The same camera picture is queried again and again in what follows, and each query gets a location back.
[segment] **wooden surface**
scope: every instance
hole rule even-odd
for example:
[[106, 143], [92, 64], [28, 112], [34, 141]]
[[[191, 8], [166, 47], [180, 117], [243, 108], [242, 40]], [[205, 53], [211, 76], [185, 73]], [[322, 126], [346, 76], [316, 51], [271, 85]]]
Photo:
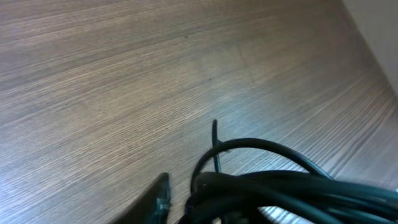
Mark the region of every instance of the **wooden surface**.
[[[336, 1], [5, 0], [0, 19], [1, 223], [106, 223], [160, 172], [174, 221], [214, 118], [222, 140], [398, 184], [397, 99]], [[298, 169], [255, 150], [221, 163]]]

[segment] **black plastic object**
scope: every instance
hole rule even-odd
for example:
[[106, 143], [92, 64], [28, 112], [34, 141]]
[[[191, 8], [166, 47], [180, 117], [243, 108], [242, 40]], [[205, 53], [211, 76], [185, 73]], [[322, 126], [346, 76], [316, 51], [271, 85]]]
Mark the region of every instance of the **black plastic object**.
[[164, 224], [171, 207], [170, 177], [160, 174], [148, 189], [113, 224]]

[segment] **black wire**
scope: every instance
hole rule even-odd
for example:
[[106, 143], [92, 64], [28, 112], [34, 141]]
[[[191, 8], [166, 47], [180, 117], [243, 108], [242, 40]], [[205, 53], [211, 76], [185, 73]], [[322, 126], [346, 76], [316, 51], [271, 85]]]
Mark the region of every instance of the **black wire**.
[[[236, 190], [260, 197], [263, 201], [269, 202], [269, 206], [278, 206], [315, 223], [342, 223], [333, 216], [308, 203], [245, 178], [206, 172], [198, 176], [197, 181], [205, 182], [206, 185]], [[194, 220], [202, 221], [202, 219], [205, 219], [204, 217], [206, 217], [207, 213], [203, 212], [200, 214], [201, 216], [197, 215]]]
[[302, 166], [304, 169], [309, 171], [309, 173], [314, 174], [314, 175], [319, 175], [322, 177], [326, 177], [328, 179], [333, 179], [329, 174], [327, 174], [325, 171], [323, 171], [320, 167], [318, 167], [316, 164], [314, 164], [311, 160], [307, 159], [305, 156], [299, 154], [298, 152], [294, 151], [293, 149], [290, 149], [286, 146], [283, 146], [281, 144], [277, 144], [272, 141], [266, 141], [262, 139], [256, 139], [256, 138], [244, 138], [244, 139], [234, 139], [234, 140], [229, 140], [226, 142], [223, 142], [222, 144], [217, 145], [216, 147], [210, 149], [209, 151], [206, 152], [205, 155], [203, 155], [197, 165], [195, 166], [195, 169], [193, 170], [193, 174], [191, 177], [191, 194], [195, 192], [195, 184], [194, 181], [197, 177], [197, 175], [200, 173], [200, 171], [203, 169], [205, 166], [206, 162], [214, 157], [215, 155], [228, 151], [230, 149], [237, 149], [237, 148], [257, 148], [257, 149], [263, 149], [267, 150], [276, 154], [279, 154], [281, 156], [284, 156], [291, 161], [297, 163], [298, 165]]
[[[243, 147], [277, 153], [309, 173], [269, 170], [240, 176], [201, 174], [206, 162], [218, 153]], [[219, 142], [196, 165], [191, 193], [185, 204], [185, 215], [179, 221], [181, 224], [211, 223], [216, 217], [227, 224], [240, 223], [241, 219], [272, 223], [257, 209], [268, 206], [286, 209], [314, 223], [396, 223], [398, 220], [398, 209], [391, 204], [398, 202], [395, 192], [335, 181], [305, 156], [261, 139]]]
[[[213, 147], [216, 147], [218, 144], [218, 132], [217, 132], [217, 120], [213, 120], [213, 125], [211, 126], [211, 145]], [[217, 154], [213, 156], [213, 161], [214, 161], [214, 170], [216, 173], [221, 172], [221, 162], [220, 162], [220, 156]]]

